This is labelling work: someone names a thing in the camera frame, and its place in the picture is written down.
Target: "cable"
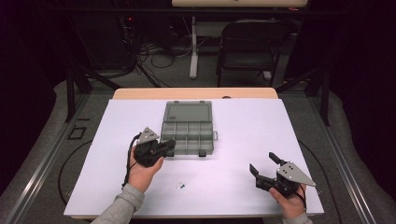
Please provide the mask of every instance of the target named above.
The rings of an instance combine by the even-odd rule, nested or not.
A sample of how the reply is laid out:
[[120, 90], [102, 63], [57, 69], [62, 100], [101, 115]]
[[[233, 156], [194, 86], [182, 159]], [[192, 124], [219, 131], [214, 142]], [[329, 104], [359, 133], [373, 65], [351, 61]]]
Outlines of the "cable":
[[134, 165], [137, 163], [137, 161], [134, 162], [134, 164], [131, 164], [131, 154], [132, 154], [132, 147], [134, 146], [134, 141], [136, 139], [138, 139], [140, 137], [142, 133], [137, 134], [131, 141], [131, 144], [129, 145], [129, 149], [128, 149], [128, 160], [126, 162], [126, 175], [124, 178], [124, 182], [122, 184], [122, 188], [128, 183], [128, 179], [129, 179], [129, 173], [131, 172], [132, 167], [134, 167]]
[[71, 158], [79, 149], [81, 149], [81, 148], [84, 147], [85, 145], [88, 145], [88, 144], [91, 143], [91, 142], [92, 142], [92, 140], [90, 140], [90, 141], [88, 141], [88, 142], [85, 142], [85, 143], [81, 144], [79, 147], [77, 147], [76, 149], [74, 149], [73, 152], [70, 153], [70, 155], [69, 155], [69, 156], [67, 157], [67, 159], [64, 161], [64, 163], [62, 164], [61, 170], [59, 171], [59, 174], [58, 174], [58, 192], [59, 192], [59, 195], [61, 196], [62, 202], [64, 202], [64, 205], [67, 205], [67, 201], [66, 201], [66, 199], [64, 198], [64, 195], [62, 194], [62, 187], [61, 187], [61, 178], [62, 178], [62, 172], [64, 171], [64, 167], [66, 166], [66, 164], [67, 164], [67, 162], [70, 160], [70, 158]]
[[317, 157], [317, 156], [314, 154], [314, 152], [311, 150], [311, 148], [309, 148], [306, 144], [304, 144], [304, 143], [303, 143], [302, 141], [300, 141], [299, 139], [297, 139], [297, 141], [298, 141], [306, 150], [308, 150], [308, 151], [311, 153], [311, 155], [314, 157], [314, 159], [317, 161], [317, 163], [318, 163], [318, 165], [319, 165], [319, 167], [320, 167], [320, 169], [321, 169], [321, 171], [322, 171], [322, 173], [323, 173], [323, 175], [324, 175], [324, 177], [325, 177], [325, 179], [326, 179], [327, 186], [329, 186], [329, 191], [330, 191], [330, 194], [331, 194], [331, 196], [332, 196], [332, 201], [334, 202], [335, 211], [336, 211], [337, 216], [338, 216], [338, 221], [340, 222], [340, 224], [342, 224], [343, 222], [342, 222], [342, 220], [341, 220], [340, 210], [339, 210], [339, 207], [338, 207], [337, 202], [335, 201], [335, 197], [334, 197], [334, 194], [333, 194], [333, 191], [332, 191], [332, 186], [330, 185], [329, 177], [326, 175], [326, 173], [325, 173], [325, 171], [324, 171], [324, 168], [323, 168], [322, 164], [320, 163], [318, 157]]

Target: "white tabletop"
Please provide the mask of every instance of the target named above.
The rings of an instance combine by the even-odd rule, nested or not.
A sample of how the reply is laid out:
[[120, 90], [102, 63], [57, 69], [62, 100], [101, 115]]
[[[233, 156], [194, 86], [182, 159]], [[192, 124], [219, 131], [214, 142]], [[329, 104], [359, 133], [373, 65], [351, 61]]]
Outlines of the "white tabletop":
[[174, 7], [305, 7], [307, 0], [173, 0]]
[[[150, 127], [161, 134], [168, 100], [110, 100], [64, 211], [97, 217], [121, 193], [132, 138]], [[310, 176], [283, 102], [278, 99], [211, 99], [213, 155], [167, 158], [146, 191], [135, 217], [265, 217], [281, 214], [268, 192], [255, 187], [248, 166], [276, 176], [268, 158], [293, 161]], [[307, 213], [322, 214], [314, 188], [307, 187]]]

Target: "dark floor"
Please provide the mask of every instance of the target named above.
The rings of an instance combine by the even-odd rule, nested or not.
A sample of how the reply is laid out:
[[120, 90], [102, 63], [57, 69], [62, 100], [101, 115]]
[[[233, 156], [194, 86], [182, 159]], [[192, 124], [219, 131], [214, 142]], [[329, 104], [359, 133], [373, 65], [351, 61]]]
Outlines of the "dark floor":
[[[152, 57], [154, 62], [162, 65], [169, 63], [166, 56]], [[281, 58], [280, 64], [283, 65], [278, 69], [275, 86], [282, 84], [284, 64], [287, 63], [287, 59], [288, 53], [285, 52]], [[216, 62], [216, 55], [210, 53], [200, 55], [198, 78], [195, 80], [189, 79], [190, 57], [188, 56], [175, 58], [166, 69], [154, 67], [150, 60], [146, 60], [144, 64], [150, 68], [156, 78], [171, 87], [216, 87]], [[239, 73], [227, 73], [224, 76], [224, 86], [258, 87], [268, 84], [267, 80], [257, 77], [256, 74], [241, 76]], [[136, 71], [112, 80], [123, 87], [152, 87], [146, 77]], [[86, 223], [85, 220], [63, 216], [64, 204], [58, 190], [58, 179], [62, 164], [72, 151], [94, 137], [107, 101], [112, 97], [113, 91], [109, 87], [96, 80], [92, 80], [92, 85], [94, 92], [91, 95], [81, 95], [77, 91], [78, 112], [67, 125], [64, 124], [67, 112], [65, 84], [61, 83], [55, 88], [58, 98], [51, 117], [24, 165], [0, 198], [0, 207], [2, 207], [0, 223]], [[297, 138], [313, 151], [324, 167], [323, 173], [315, 157], [303, 145], [301, 146], [311, 175], [322, 191], [319, 197], [325, 210], [325, 214], [312, 217], [312, 220], [314, 223], [338, 223], [340, 216], [343, 223], [395, 223], [395, 203], [374, 182], [357, 156], [351, 144], [350, 131], [340, 100], [336, 95], [331, 94], [329, 108], [331, 126], [326, 127], [318, 116], [318, 99], [304, 97], [302, 92], [304, 85], [300, 83], [292, 90], [279, 94], [279, 98], [283, 100], [288, 110]], [[69, 134], [74, 127], [86, 128], [81, 139], [70, 139]], [[339, 149], [342, 150], [341, 160], [337, 158], [336, 153]], [[79, 150], [64, 168], [61, 192], [66, 200], [68, 191], [77, 181], [87, 150], [85, 147]], [[352, 173], [354, 177], [352, 180], [346, 175], [348, 173]], [[29, 181], [35, 189], [27, 188]], [[133, 223], [158, 222], [160, 221], [133, 220]], [[280, 223], [281, 218], [161, 220], [161, 223], [263, 222]]]

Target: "black cable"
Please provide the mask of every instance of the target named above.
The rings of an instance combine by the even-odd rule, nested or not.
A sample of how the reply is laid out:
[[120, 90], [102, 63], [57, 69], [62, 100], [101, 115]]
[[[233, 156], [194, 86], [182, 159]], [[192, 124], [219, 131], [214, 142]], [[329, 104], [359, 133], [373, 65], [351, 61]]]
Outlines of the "black cable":
[[325, 177], [325, 179], [326, 179], [327, 186], [329, 186], [330, 195], [332, 196], [332, 201], [334, 202], [334, 207], [335, 207], [335, 211], [336, 211], [337, 216], [338, 216], [338, 221], [340, 222], [340, 224], [342, 224], [343, 222], [342, 222], [342, 220], [341, 220], [340, 210], [339, 210], [339, 207], [338, 207], [337, 202], [335, 201], [335, 197], [334, 197], [334, 194], [333, 194], [333, 191], [332, 191], [332, 186], [330, 185], [329, 177], [326, 175], [326, 173], [325, 173], [325, 171], [324, 171], [324, 168], [323, 168], [322, 164], [320, 163], [320, 161], [319, 161], [318, 157], [315, 155], [315, 153], [311, 150], [311, 148], [309, 148], [306, 144], [304, 144], [304, 143], [303, 143], [302, 141], [300, 141], [299, 139], [297, 139], [297, 141], [298, 141], [306, 150], [308, 150], [308, 151], [311, 153], [311, 155], [314, 157], [314, 159], [317, 161], [317, 163], [318, 163], [318, 165], [319, 165], [319, 167], [320, 167], [320, 169], [321, 169], [321, 171], [322, 171], [322, 173], [323, 173], [323, 175], [324, 175], [324, 177]]
[[123, 182], [123, 184], [122, 184], [122, 188], [125, 187], [125, 185], [128, 183], [129, 173], [130, 173], [132, 167], [134, 167], [134, 165], [137, 163], [137, 161], [136, 161], [134, 164], [130, 165], [130, 164], [131, 164], [132, 147], [134, 146], [134, 141], [136, 141], [136, 139], [138, 139], [138, 138], [140, 137], [141, 134], [142, 134], [142, 133], [137, 134], [137, 135], [132, 139], [131, 144], [129, 145], [129, 149], [128, 149], [128, 159], [127, 159], [127, 162], [126, 162], [126, 175], [125, 175], [125, 178], [124, 178], [124, 182]]
[[305, 190], [304, 190], [304, 188], [303, 188], [303, 186], [302, 186], [301, 184], [299, 184], [299, 185], [300, 185], [300, 188], [303, 190], [304, 197], [301, 196], [301, 194], [297, 193], [297, 191], [294, 191], [294, 194], [295, 194], [297, 197], [299, 197], [299, 198], [301, 199], [301, 201], [303, 202], [303, 205], [304, 205], [304, 210], [306, 211], [306, 196], [305, 196]]
[[67, 201], [66, 201], [66, 199], [64, 198], [64, 195], [62, 194], [62, 187], [61, 187], [61, 178], [62, 178], [62, 172], [64, 171], [64, 167], [66, 166], [66, 164], [67, 164], [67, 162], [70, 160], [70, 158], [71, 158], [79, 149], [81, 149], [81, 148], [84, 147], [85, 145], [88, 145], [88, 144], [91, 143], [91, 142], [92, 142], [92, 140], [90, 140], [90, 141], [88, 141], [88, 142], [85, 142], [85, 143], [81, 144], [79, 147], [77, 147], [76, 149], [74, 149], [73, 152], [70, 153], [70, 155], [69, 155], [69, 156], [67, 157], [67, 159], [64, 161], [64, 163], [62, 164], [61, 170], [59, 171], [59, 174], [58, 174], [58, 192], [59, 192], [59, 195], [61, 196], [62, 202], [64, 202], [64, 205], [67, 205]]

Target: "gray sleeve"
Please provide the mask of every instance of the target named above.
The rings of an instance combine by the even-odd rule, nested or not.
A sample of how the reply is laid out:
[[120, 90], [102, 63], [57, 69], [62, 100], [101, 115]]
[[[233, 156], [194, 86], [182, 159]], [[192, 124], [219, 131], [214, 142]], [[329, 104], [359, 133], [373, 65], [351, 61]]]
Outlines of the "gray sleeve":
[[283, 219], [283, 224], [313, 224], [306, 213], [290, 219]]
[[122, 193], [94, 222], [94, 224], [129, 223], [134, 212], [142, 206], [145, 195], [127, 184]]

